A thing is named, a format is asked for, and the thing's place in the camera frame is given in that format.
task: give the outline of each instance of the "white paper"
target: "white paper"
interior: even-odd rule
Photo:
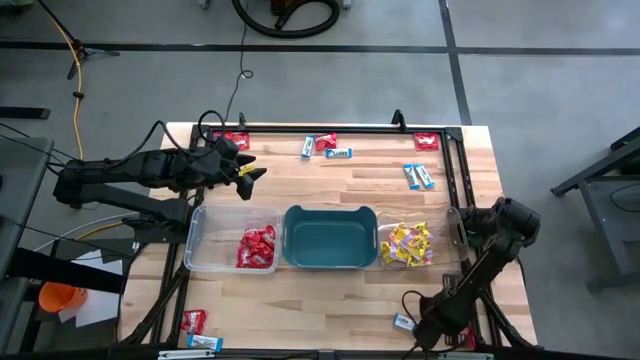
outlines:
[[[76,264],[90,266],[92,268],[122,275],[122,260],[103,263],[100,250],[84,254],[74,260]],[[73,316],[76,317],[76,327],[93,324],[99,321],[112,319],[118,316],[118,299],[120,294],[87,289],[87,301],[78,309],[60,311],[60,321],[64,322]]]

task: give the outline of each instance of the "yellow cable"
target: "yellow cable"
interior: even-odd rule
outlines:
[[[67,34],[64,33],[60,25],[58,25],[58,23],[53,19],[53,17],[51,17],[51,15],[49,15],[49,17],[51,18],[53,25],[56,26],[56,28],[58,29],[62,37],[64,37],[64,41],[67,42],[67,45],[69,46],[69,50],[71,50],[71,55],[73,55],[73,61],[76,64],[76,69],[78,69],[78,94],[81,94],[82,93],[82,69],[80,67],[80,60],[78,60],[78,55],[76,55],[76,51],[74,50],[73,45],[71,45],[71,40],[69,40],[69,38],[67,37]],[[76,97],[76,106],[75,106],[75,109],[73,110],[73,128],[76,131],[76,142],[78,143],[78,152],[80,153],[80,160],[83,160],[84,153],[82,151],[82,141],[80,141],[80,132],[78,131],[78,111],[79,110],[80,110],[80,98]]]
[[[103,230],[111,229],[111,228],[114,228],[114,227],[118,227],[118,226],[120,226],[120,225],[124,225],[124,223],[122,223],[122,222],[118,222],[118,223],[113,223],[113,224],[108,224],[108,225],[100,226],[100,227],[98,227],[98,228],[95,228],[95,229],[93,229],[93,230],[91,230],[91,231],[89,231],[89,232],[86,232],[86,233],[84,233],[84,234],[82,234],[82,235],[78,236],[78,237],[76,238],[76,240],[78,240],[78,241],[82,241],[82,240],[84,240],[85,238],[87,238],[87,237],[89,237],[89,236],[91,236],[91,235],[93,235],[93,234],[95,234],[95,233],[98,233],[98,232],[103,231]]]

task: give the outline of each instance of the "red candy wrapper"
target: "red candy wrapper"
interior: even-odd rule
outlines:
[[[247,229],[238,246],[237,268],[268,269],[273,264],[276,231],[268,225],[264,229]]]
[[[187,334],[202,335],[204,324],[207,322],[206,310],[189,310],[184,312],[184,322],[180,328]]]
[[[315,137],[316,151],[324,151],[324,149],[335,149],[338,147],[336,133],[328,133],[324,135],[317,135]]]
[[[211,136],[211,140],[216,140],[222,134],[220,131],[216,131]],[[233,141],[240,150],[249,150],[249,133],[224,133],[224,137]]]
[[[415,133],[414,141],[417,151],[438,150],[439,135],[436,133]]]

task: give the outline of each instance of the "teal plastic bin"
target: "teal plastic bin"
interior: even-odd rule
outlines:
[[[284,216],[282,256],[302,268],[364,268],[378,258],[378,222],[366,206],[355,211],[304,210]]]

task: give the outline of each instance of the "gray floor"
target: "gray floor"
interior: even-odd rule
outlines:
[[[194,1],[50,1],[85,41],[237,44],[242,25],[228,1],[202,12]],[[266,1],[251,13],[266,16]],[[292,19],[324,15],[309,5]],[[460,46],[638,47],[640,4],[633,0],[458,0],[450,3]],[[445,44],[436,0],[354,0],[336,27],[316,38],[281,42],[249,31],[247,43],[420,45]],[[0,38],[60,41],[39,8],[0,18]],[[9,120],[33,136],[53,137],[75,154],[75,82],[65,79],[65,51],[2,50],[0,103],[52,109],[45,122]],[[194,121],[207,108],[223,109],[238,71],[236,53],[123,53],[84,67],[80,128],[85,156],[118,157],[157,119]],[[543,216],[535,246],[522,254],[536,333],[551,350],[637,358],[638,287],[587,292],[585,280],[610,269],[582,199],[548,188],[593,162],[608,144],[638,126],[640,57],[462,56],[474,124],[491,129],[505,193]],[[446,55],[249,53],[231,111],[256,121],[384,123],[396,108],[407,120],[459,124]],[[157,146],[156,134],[150,147]],[[47,176],[30,225],[61,233],[121,210],[73,211],[50,195]],[[23,246],[45,236],[27,233]],[[108,339],[111,328],[92,336]],[[51,343],[68,348],[70,332]]]

